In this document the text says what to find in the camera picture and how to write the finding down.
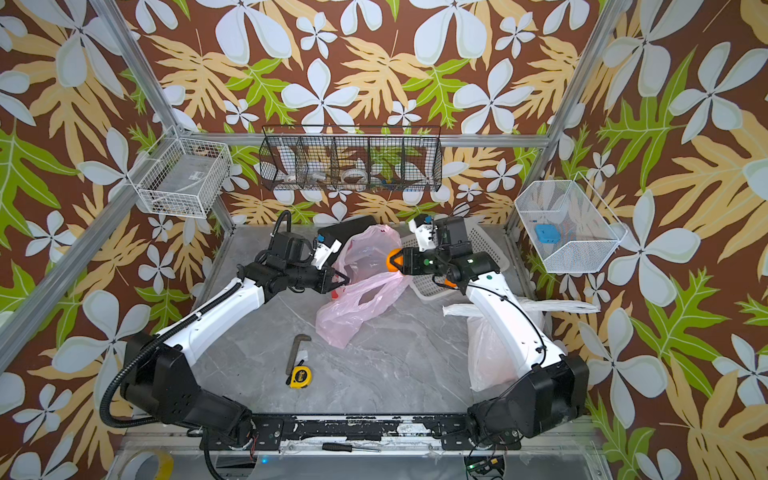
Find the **pink printed plastic bag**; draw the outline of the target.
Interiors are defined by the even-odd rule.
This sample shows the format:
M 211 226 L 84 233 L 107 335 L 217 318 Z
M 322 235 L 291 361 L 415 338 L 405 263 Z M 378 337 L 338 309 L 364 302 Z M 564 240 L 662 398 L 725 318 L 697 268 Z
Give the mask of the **pink printed plastic bag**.
M 411 284 L 411 278 L 389 272 L 388 254 L 402 248 L 401 237 L 387 225 L 372 225 L 352 237 L 341 249 L 334 268 L 350 278 L 341 296 L 332 296 L 316 314 L 317 334 L 343 349 L 362 325 L 392 306 Z

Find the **white plastic bag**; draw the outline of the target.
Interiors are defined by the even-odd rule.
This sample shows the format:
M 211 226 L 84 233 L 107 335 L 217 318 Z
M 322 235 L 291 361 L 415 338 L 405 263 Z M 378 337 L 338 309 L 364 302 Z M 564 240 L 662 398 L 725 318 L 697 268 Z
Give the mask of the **white plastic bag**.
M 517 300 L 539 328 L 544 326 L 545 312 L 589 314 L 599 311 L 597 306 L 575 300 L 531 300 L 520 297 Z M 475 305 L 452 304 L 444 306 L 442 310 L 444 316 L 467 318 L 468 372 L 470 388 L 474 392 L 515 382 L 519 378 L 517 369 L 521 363 L 510 356 L 502 338 Z

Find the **orange fruit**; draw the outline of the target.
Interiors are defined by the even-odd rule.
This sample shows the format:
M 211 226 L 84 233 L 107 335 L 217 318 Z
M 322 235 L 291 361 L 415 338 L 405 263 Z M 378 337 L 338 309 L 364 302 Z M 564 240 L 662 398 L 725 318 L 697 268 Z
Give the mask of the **orange fruit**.
M 403 249 L 395 249 L 389 253 L 386 260 L 389 272 L 402 272 L 403 270 Z

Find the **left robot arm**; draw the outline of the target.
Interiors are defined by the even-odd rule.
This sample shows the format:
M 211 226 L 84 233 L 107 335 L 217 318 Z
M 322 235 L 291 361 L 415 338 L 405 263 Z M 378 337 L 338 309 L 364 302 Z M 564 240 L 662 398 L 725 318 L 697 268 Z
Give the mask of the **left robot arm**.
M 322 228 L 313 239 L 293 232 L 283 211 L 267 247 L 240 265 L 234 278 L 182 320 L 154 335 L 139 333 L 126 347 L 126 363 L 99 404 L 102 422 L 128 429 L 152 423 L 199 429 L 243 443 L 251 410 L 204 390 L 192 371 L 202 354 L 231 327 L 279 293 L 329 293 L 349 283 L 333 264 L 353 236 L 349 223 Z

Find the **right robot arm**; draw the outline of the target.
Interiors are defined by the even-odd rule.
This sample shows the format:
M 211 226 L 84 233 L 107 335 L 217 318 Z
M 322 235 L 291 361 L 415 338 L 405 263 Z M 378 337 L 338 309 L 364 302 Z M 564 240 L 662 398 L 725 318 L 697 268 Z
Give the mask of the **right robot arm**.
M 495 260 L 474 250 L 464 219 L 419 215 L 408 227 L 417 244 L 392 252 L 389 268 L 408 276 L 429 275 L 439 287 L 461 292 L 489 321 L 512 360 L 515 382 L 467 411 L 472 442 L 517 449 L 522 439 L 584 415 L 585 361 L 566 355 L 535 325 Z

